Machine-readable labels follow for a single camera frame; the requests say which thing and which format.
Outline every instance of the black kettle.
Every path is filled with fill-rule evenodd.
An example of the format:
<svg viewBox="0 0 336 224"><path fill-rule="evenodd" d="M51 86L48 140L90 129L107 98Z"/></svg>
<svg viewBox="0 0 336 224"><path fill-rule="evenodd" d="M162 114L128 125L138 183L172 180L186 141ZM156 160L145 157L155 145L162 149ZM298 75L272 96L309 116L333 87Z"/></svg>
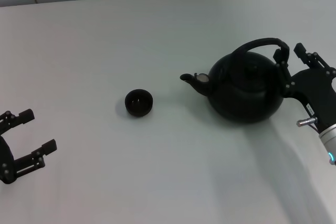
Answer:
<svg viewBox="0 0 336 224"><path fill-rule="evenodd" d="M280 39L257 39L224 56L209 75L183 74L180 78L208 97L223 117L243 123L262 121L273 115L283 100L276 64L263 55L249 52L265 45L280 47L275 59L288 59L289 47Z"/></svg>

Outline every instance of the small black cup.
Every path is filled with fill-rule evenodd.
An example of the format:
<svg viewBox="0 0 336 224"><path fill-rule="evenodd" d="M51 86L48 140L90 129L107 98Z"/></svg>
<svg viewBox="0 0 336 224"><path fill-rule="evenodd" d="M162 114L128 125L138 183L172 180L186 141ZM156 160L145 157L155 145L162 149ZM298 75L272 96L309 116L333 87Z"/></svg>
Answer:
<svg viewBox="0 0 336 224"><path fill-rule="evenodd" d="M132 116L142 117L152 110L153 97L146 90L135 89L126 95L125 106Z"/></svg>

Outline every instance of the kettle handle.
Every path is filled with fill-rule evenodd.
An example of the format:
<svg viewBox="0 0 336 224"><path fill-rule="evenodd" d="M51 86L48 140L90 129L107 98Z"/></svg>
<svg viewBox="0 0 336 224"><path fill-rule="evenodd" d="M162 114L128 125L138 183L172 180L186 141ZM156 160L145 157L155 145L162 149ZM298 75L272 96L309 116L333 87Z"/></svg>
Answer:
<svg viewBox="0 0 336 224"><path fill-rule="evenodd" d="M280 50L278 49L276 51L276 53L274 54L274 59L277 63L280 63L281 61L287 63L289 58L289 47L286 43L277 38L256 39L238 47L232 52L232 61L240 61L241 57L243 57L247 51L250 51L251 49L254 49L256 47L262 47L266 45L279 46Z"/></svg>

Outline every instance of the white table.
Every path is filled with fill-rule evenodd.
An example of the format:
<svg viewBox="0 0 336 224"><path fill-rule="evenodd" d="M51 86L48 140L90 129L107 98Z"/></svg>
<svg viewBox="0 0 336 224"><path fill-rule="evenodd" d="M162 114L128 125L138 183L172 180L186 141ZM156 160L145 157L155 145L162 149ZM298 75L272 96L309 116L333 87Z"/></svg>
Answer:
<svg viewBox="0 0 336 224"><path fill-rule="evenodd" d="M336 168L285 99L238 126L179 79L248 41L301 42L336 66L336 0L85 0L0 8L0 112L16 158L55 138L46 167L0 185L1 223L332 224ZM268 57L276 47L258 50ZM291 51L292 74L305 66ZM141 119L123 100L154 97Z"/></svg>

